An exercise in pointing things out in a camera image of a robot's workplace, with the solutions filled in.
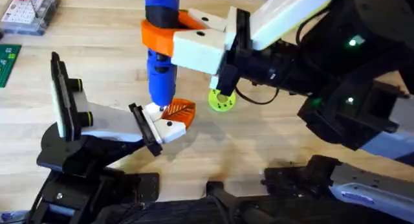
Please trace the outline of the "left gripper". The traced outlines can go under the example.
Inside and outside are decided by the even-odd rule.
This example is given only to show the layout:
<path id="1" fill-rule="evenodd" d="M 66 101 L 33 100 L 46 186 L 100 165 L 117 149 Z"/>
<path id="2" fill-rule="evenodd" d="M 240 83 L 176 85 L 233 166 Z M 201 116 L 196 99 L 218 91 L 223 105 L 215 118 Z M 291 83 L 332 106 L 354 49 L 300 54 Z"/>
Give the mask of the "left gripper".
<path id="1" fill-rule="evenodd" d="M 41 138 L 36 163 L 77 177 L 95 174 L 143 147 L 160 155 L 162 143 L 186 134 L 196 111 L 194 102 L 174 98 L 168 106 L 148 104 L 151 120 L 136 104 L 126 111 L 89 102 L 84 92 L 62 91 L 52 92 L 52 105 L 56 121 Z"/>

